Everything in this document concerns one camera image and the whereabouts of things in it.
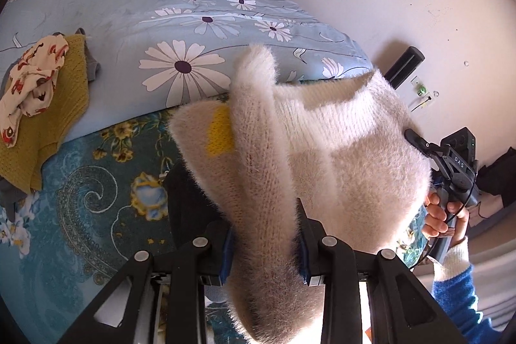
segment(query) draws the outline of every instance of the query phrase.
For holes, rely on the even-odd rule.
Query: white cuff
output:
[[[434,263],[433,278],[435,281],[450,280],[466,271],[469,266],[468,238],[465,237],[461,243],[448,250],[442,265]]]

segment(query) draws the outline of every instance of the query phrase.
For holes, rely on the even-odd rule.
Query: hand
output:
[[[462,207],[462,203],[458,201],[449,202],[447,207],[450,214],[455,214]],[[425,225],[421,229],[421,232],[425,238],[435,238],[440,233],[447,232],[448,225],[444,223],[446,220],[446,212],[441,207],[439,207],[439,196],[437,193],[427,197],[426,210],[428,214],[425,217]],[[466,229],[468,228],[470,213],[468,210],[466,210],[466,208],[464,208],[456,216],[456,219],[457,222],[455,224],[455,234],[451,238],[450,248],[462,242],[466,236]]]

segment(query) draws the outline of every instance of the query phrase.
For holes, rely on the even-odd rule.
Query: yellow knit sweater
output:
[[[65,37],[70,47],[59,71],[54,97],[44,113],[22,116],[16,145],[0,144],[0,175],[29,194],[40,190],[41,166],[61,146],[68,130],[88,108],[84,36]]]

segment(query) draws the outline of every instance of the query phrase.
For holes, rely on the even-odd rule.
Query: white fuzzy sweater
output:
[[[298,274],[296,197],[352,248],[391,248],[423,203],[427,159],[403,138],[414,128],[380,72],[276,85],[272,54],[251,47],[228,104],[181,108],[170,130],[200,187],[237,236],[228,289],[248,338],[283,344],[320,331],[323,287]]]

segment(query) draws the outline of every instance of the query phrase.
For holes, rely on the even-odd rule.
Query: light blue bedsheet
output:
[[[0,15],[0,74],[41,37],[86,30],[102,67],[67,140],[225,92],[249,44],[270,46],[280,82],[371,69],[348,36],[289,0],[9,0]]]

